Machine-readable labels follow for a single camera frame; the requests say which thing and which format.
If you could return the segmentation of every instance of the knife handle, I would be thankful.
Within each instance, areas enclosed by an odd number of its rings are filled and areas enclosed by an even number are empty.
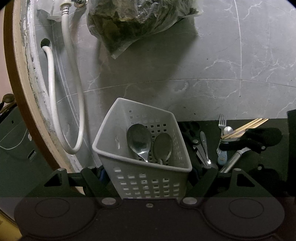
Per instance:
[[[227,162],[227,151],[221,151],[218,155],[218,164],[224,166]]]
[[[200,132],[200,140],[202,142],[202,146],[204,148],[205,151],[205,156],[207,161],[209,160],[209,155],[207,153],[207,138],[205,137],[205,133],[203,131]]]

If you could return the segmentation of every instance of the plastic bag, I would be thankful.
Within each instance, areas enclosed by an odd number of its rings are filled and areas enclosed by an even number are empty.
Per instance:
[[[61,3],[63,0],[37,0],[37,10],[44,10],[47,12],[47,19],[54,20],[56,22],[62,21]],[[69,14],[75,11],[75,7],[72,5],[69,9]]]
[[[138,39],[202,11],[198,0],[88,0],[87,25],[116,59]]]

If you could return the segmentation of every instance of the white hose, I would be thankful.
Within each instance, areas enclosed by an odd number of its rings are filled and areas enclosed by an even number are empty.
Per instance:
[[[65,7],[63,7],[63,15],[62,15],[62,33],[63,33],[63,37],[64,37],[65,48],[66,48],[69,62],[70,62],[71,69],[72,69],[72,75],[73,75],[73,78],[74,78],[75,84],[76,84],[78,103],[79,103],[79,133],[78,133],[77,142],[76,142],[76,145],[74,148],[69,146],[69,144],[65,138],[65,135],[62,131],[61,124],[59,121],[59,116],[58,116],[58,112],[57,112],[56,94],[55,94],[54,58],[53,58],[52,50],[48,46],[44,46],[42,49],[46,52],[47,60],[48,60],[49,100],[50,100],[50,110],[52,113],[54,129],[56,131],[57,137],[58,137],[62,147],[64,148],[64,150],[67,153],[74,155],[79,151],[79,149],[82,145],[82,141],[83,141],[84,99],[83,99],[82,85],[81,85],[78,65],[77,65],[77,62],[75,59],[73,46],[72,46],[72,40],[71,40],[71,36],[70,36],[70,31],[69,31],[68,17],[69,17],[69,7],[65,6]]]

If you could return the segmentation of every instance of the fork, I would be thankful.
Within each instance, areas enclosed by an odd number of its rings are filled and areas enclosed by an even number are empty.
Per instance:
[[[223,136],[223,130],[224,128],[226,127],[226,115],[225,114],[220,114],[219,116],[219,124],[218,124],[218,127],[221,129],[221,136]],[[217,154],[219,155],[221,153],[221,150],[219,148],[219,145],[217,147]]]

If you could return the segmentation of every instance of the white plastic basket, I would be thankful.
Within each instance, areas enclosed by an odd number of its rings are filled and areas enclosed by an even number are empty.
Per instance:
[[[162,132],[173,139],[173,152],[165,165],[157,164],[153,152],[149,163],[130,150],[128,128],[145,125],[152,140]],[[183,197],[192,166],[174,115],[149,105],[118,98],[108,111],[92,145],[121,198]]]

